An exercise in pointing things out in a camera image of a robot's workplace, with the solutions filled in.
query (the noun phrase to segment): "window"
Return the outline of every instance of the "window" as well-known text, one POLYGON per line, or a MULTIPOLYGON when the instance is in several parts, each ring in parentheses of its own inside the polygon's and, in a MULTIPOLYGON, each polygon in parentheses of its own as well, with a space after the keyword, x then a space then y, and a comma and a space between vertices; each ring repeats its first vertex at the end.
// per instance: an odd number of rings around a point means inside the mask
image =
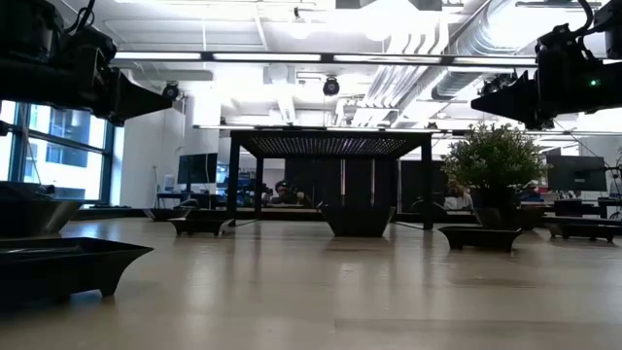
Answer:
POLYGON ((0 137, 0 180, 54 185, 56 199, 108 203, 111 125, 85 111, 7 101, 2 107, 0 120, 15 131, 0 137))
MULTIPOLYGON (((16 119, 17 104, 13 101, 0 100, 0 121, 14 123, 16 119)), ((13 149, 13 133, 0 136, 0 181, 9 180, 9 167, 13 149)))
POLYGON ((35 162, 37 161, 37 152, 39 150, 39 146, 36 144, 30 144, 30 148, 28 150, 26 150, 27 154, 26 154, 26 166, 25 166, 25 170, 24 170, 24 177, 32 177, 34 176, 34 166, 35 166, 35 162))
POLYGON ((31 105, 30 129, 102 149, 106 121, 85 111, 31 105))
POLYGON ((58 199, 99 199, 102 155, 30 138, 24 182, 55 185, 58 199))

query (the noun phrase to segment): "monitor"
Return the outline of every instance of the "monitor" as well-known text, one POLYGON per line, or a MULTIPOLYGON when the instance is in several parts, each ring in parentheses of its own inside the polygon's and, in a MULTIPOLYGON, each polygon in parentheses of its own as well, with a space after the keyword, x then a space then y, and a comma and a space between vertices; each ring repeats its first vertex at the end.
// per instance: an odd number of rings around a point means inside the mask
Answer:
POLYGON ((216 182, 218 154, 179 157, 178 184, 211 184, 216 182))
POLYGON ((548 188, 553 191, 606 191, 602 157, 549 156, 548 188))

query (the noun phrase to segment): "black camera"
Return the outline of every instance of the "black camera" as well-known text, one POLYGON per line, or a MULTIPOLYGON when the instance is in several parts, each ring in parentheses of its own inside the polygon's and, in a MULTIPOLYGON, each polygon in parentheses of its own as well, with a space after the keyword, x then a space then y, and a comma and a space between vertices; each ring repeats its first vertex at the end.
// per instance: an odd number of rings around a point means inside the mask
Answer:
POLYGON ((172 106, 110 67, 117 47, 91 26, 94 3, 65 29, 45 0, 0 1, 0 100, 87 110, 117 126, 172 106))
POLYGON ((324 83, 324 88, 322 89, 324 95, 326 96, 335 96, 339 93, 339 83, 337 82, 337 78, 328 77, 327 81, 324 83))
POLYGON ((604 32, 607 57, 622 56, 622 0, 611 0, 595 15, 586 0, 579 3, 587 15, 581 28, 571 31, 567 24, 558 25, 537 40, 533 79, 525 72, 487 83, 471 108, 543 129, 553 127, 560 114, 622 106, 622 62, 604 64, 583 44, 586 35, 604 32))
POLYGON ((172 101, 177 101, 181 97, 181 93, 179 91, 179 82, 166 83, 166 87, 162 91, 162 96, 172 101))

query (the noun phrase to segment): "black pillar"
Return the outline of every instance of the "black pillar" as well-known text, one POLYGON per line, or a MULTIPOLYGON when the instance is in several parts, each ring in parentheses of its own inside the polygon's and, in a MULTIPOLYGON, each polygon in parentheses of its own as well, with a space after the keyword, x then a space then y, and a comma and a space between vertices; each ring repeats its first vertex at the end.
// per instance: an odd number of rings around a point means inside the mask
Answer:
POLYGON ((235 219, 237 211, 237 176, 240 167, 240 140, 231 132, 229 153, 229 183, 226 191, 226 212, 230 219, 235 219))
POLYGON ((261 195, 263 193, 263 158, 257 157, 255 171, 255 218, 261 216, 261 195))
POLYGON ((428 135, 427 139, 421 145, 421 164, 423 170, 422 176, 422 198, 424 201, 424 210, 421 213, 424 223, 424 229, 432 229, 434 226, 434 217, 432 211, 432 189, 433 189, 433 169, 432 169, 432 135, 428 135))

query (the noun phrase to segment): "security camera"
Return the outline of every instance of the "security camera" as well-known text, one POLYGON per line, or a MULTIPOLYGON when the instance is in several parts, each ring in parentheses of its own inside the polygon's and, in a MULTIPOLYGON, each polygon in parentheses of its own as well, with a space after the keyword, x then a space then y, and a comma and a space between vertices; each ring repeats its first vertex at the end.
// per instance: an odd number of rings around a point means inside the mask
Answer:
POLYGON ((180 92, 178 88, 179 82, 167 82, 164 91, 162 92, 162 96, 169 98, 173 101, 176 101, 180 97, 180 92))
POLYGON ((322 91, 325 96, 335 96, 339 93, 339 83, 337 82, 337 78, 328 77, 327 81, 324 83, 322 91))

